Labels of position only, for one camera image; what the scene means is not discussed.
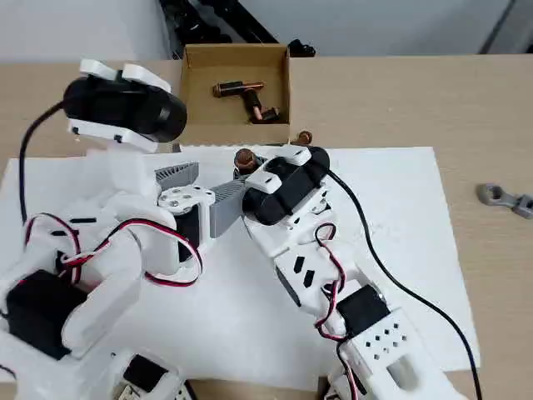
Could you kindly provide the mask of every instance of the gray metal tool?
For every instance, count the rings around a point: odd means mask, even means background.
[[[523,218],[533,219],[532,196],[514,196],[493,183],[478,185],[476,193],[480,201],[487,206],[507,207]]]

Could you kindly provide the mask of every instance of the white robotic arm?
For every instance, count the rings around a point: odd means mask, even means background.
[[[386,302],[353,259],[351,245],[336,235],[325,173],[316,167],[328,167],[329,160],[311,150],[281,147],[247,178],[255,198],[245,195],[245,209],[247,201],[253,204],[244,223],[296,305],[316,317],[324,338],[338,343],[346,369],[329,377],[335,393],[342,400],[464,400],[401,307]],[[284,212],[274,215],[278,205]]]
[[[336,235],[324,149],[281,146],[270,159],[237,154],[236,179],[213,188],[194,185],[195,163],[152,176],[139,150],[155,151],[185,125],[170,86],[131,65],[121,74],[83,62],[82,71],[89,78],[69,86],[65,111],[72,133],[112,143],[88,156],[105,166],[93,178],[108,185],[61,213],[75,233],[57,227],[53,217],[41,218],[47,223],[30,229],[20,262],[0,277],[0,309],[9,322],[9,332],[0,329],[0,363],[17,371],[17,400],[173,399],[183,383],[180,372],[142,350],[116,349],[109,333],[137,301],[143,277],[193,284],[202,270],[200,253],[240,216],[296,305],[316,318],[324,338],[337,342],[341,367],[329,376],[331,394],[464,400],[408,317]],[[98,93],[128,95],[107,103],[111,109],[80,103],[95,85]],[[65,274],[72,274],[68,282]],[[43,298],[50,302],[41,304]],[[28,321],[45,328],[36,334]]]

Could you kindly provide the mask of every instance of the open cardboard box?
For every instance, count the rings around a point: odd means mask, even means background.
[[[217,83],[264,82],[263,109],[280,109],[280,121],[252,124],[240,96],[214,97]],[[289,53],[281,44],[188,45],[182,64],[180,99],[187,105],[181,144],[287,143],[291,112]]]

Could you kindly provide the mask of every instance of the white paper sheet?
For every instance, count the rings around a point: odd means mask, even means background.
[[[232,179],[234,147],[188,147],[183,153],[147,156],[150,168],[200,161],[197,183],[215,186]],[[479,360],[446,199],[431,148],[332,149],[331,169],[356,192],[365,208],[376,250],[405,285],[447,311],[461,326]],[[82,158],[28,159],[29,213],[56,212],[92,190],[80,180]],[[373,265],[361,224],[346,195],[331,186],[340,228],[352,232],[359,260]],[[17,161],[7,166],[0,191],[2,263],[22,249],[17,196]],[[310,389],[327,373],[335,354],[318,337],[313,318],[299,312],[277,281],[271,264],[240,221],[204,257],[206,273],[187,289],[142,287],[142,300],[121,319],[118,343],[147,348],[182,367],[190,378],[221,378]],[[393,287],[377,272],[380,284]],[[444,370],[467,369],[459,338],[439,316],[404,296],[405,307],[434,359]]]

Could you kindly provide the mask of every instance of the wooden table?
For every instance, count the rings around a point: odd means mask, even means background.
[[[145,65],[177,88],[179,62]],[[474,194],[477,183],[487,182],[533,193],[532,71],[530,56],[291,60],[294,133],[310,130],[316,145],[328,147],[435,148],[489,400],[533,398],[533,221],[483,206]],[[1,165],[17,156],[23,130],[77,76],[74,64],[0,66]],[[30,154],[83,154],[87,143],[74,142],[64,131],[64,117],[55,117],[37,133]],[[473,398],[468,372],[450,377]],[[314,398],[232,382],[194,387],[201,400]]]

